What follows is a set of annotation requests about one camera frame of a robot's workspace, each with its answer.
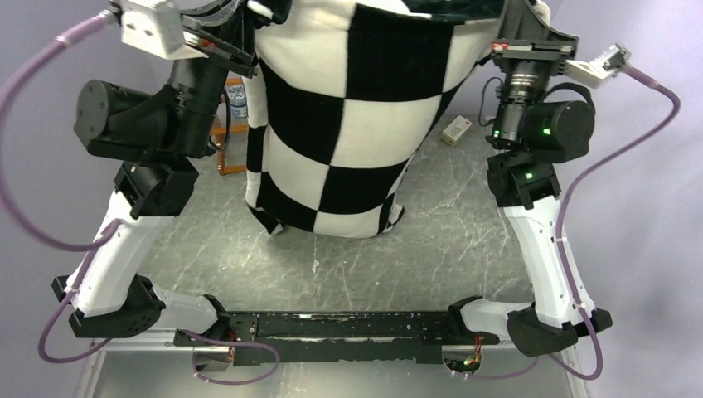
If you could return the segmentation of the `black white checkered pillowcase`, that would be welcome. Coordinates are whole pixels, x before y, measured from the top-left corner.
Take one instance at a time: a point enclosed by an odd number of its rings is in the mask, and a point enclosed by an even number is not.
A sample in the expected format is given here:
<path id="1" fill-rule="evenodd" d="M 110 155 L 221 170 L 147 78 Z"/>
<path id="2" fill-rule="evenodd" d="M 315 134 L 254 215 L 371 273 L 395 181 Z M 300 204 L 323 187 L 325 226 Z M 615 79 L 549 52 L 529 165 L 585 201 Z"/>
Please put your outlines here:
<path id="1" fill-rule="evenodd" d="M 245 201 L 285 227 L 370 238 L 463 82 L 487 59 L 503 1 L 293 1 L 255 31 Z"/>

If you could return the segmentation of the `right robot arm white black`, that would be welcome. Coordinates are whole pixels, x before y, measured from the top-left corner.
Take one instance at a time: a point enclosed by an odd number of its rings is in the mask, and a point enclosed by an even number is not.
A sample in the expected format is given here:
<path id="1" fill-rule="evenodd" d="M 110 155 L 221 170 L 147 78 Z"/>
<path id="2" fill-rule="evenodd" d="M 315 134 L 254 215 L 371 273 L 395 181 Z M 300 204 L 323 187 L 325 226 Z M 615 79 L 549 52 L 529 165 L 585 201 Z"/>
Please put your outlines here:
<path id="1" fill-rule="evenodd" d="M 594 133 L 591 91 L 603 75 L 575 60 L 578 42 L 545 22 L 531 2 L 506 2 L 490 52 L 505 79 L 486 137 L 496 150 L 487 160 L 487 181 L 516 233 L 534 299 L 500 303 L 474 296 L 456 303 L 459 313 L 447 322 L 455 342 L 486 333 L 539 357 L 575 345 L 587 322 L 596 331 L 612 324 L 569 264 L 566 200 L 555 172 L 557 163 L 585 156 Z"/>

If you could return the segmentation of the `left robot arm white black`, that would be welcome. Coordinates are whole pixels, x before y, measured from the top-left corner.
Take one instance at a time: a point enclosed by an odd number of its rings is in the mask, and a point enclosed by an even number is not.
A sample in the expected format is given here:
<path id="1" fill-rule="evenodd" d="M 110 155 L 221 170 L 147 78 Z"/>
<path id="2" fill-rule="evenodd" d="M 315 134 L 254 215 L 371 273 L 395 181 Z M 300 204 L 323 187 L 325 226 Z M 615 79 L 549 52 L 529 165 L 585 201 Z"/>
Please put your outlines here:
<path id="1" fill-rule="evenodd" d="M 170 60 L 171 74 L 154 94 L 102 80 L 81 90 L 76 135 L 89 154 L 121 163 L 103 222 L 111 237 L 52 288 L 70 300 L 77 337 L 127 338 L 165 328 L 216 345 L 231 329 L 214 296 L 177 294 L 138 271 L 194 192 L 192 160 L 213 154 L 211 128 L 228 75 L 253 75 L 252 15 L 242 1 L 191 9 L 172 1 L 113 1 L 108 14 L 124 44 Z"/>

